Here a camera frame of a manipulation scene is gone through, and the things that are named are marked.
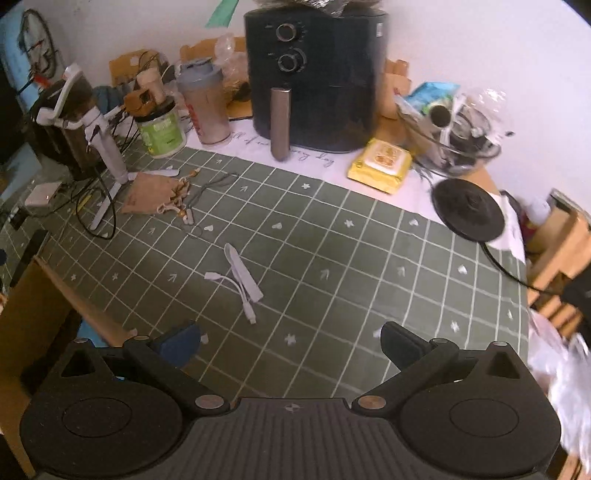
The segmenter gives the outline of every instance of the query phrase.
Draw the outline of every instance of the shaker bottle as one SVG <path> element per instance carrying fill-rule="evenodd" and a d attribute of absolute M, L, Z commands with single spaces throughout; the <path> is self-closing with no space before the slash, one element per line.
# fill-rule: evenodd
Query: shaker bottle
<path fill-rule="evenodd" d="M 214 144 L 230 136 L 230 122 L 223 92 L 222 69 L 212 59 L 184 63 L 177 78 L 199 140 Z"/>

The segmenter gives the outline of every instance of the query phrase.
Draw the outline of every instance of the control dial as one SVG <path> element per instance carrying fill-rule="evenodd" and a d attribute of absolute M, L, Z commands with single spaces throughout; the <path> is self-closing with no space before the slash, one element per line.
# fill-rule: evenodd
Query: control dial
<path fill-rule="evenodd" d="M 283 23 L 277 27 L 276 33 L 279 41 L 293 41 L 297 37 L 297 28 L 290 23 Z"/>
<path fill-rule="evenodd" d="M 282 72 L 297 72 L 306 65 L 306 56 L 299 48 L 292 48 L 290 51 L 279 57 L 277 64 Z"/>

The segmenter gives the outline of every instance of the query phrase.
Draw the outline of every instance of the ribbed black surface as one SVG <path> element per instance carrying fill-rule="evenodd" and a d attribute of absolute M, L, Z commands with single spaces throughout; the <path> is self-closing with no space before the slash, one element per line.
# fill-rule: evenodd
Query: ribbed black surface
<path fill-rule="evenodd" d="M 286 410 L 292 404 L 299 408 Z M 228 415 L 198 420 L 176 452 L 128 480 L 368 478 L 457 477 L 424 464 L 386 420 L 356 415 L 343 400 L 246 399 Z"/>

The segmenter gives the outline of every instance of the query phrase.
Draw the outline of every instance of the white adapter cable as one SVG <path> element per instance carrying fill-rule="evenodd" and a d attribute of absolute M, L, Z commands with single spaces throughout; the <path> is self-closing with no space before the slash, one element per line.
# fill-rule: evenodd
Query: white adapter cable
<path fill-rule="evenodd" d="M 215 272 L 207 272 L 205 274 L 205 280 L 228 280 L 232 285 L 234 285 L 238 290 L 240 298 L 242 299 L 242 308 L 244 309 L 244 315 L 246 315 L 248 321 L 252 325 L 254 325 L 256 324 L 256 315 L 254 309 L 252 308 L 252 305 L 250 304 L 250 301 L 257 303 L 263 298 L 261 289 L 256 284 L 254 278 L 252 278 L 251 273 L 248 271 L 246 265 L 240 258 L 238 251 L 232 245 L 226 244 L 224 247 L 224 253 L 226 255 L 228 263 L 230 263 L 232 275 L 234 275 L 236 281 L 225 275 Z"/>

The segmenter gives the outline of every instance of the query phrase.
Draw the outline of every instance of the blue packet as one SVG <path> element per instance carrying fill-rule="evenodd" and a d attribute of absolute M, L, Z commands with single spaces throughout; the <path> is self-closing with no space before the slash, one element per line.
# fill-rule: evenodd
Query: blue packet
<path fill-rule="evenodd" d="M 419 85 L 404 99 L 416 110 L 424 113 L 424 108 L 442 98 L 453 97 L 460 86 L 450 82 L 425 82 Z"/>

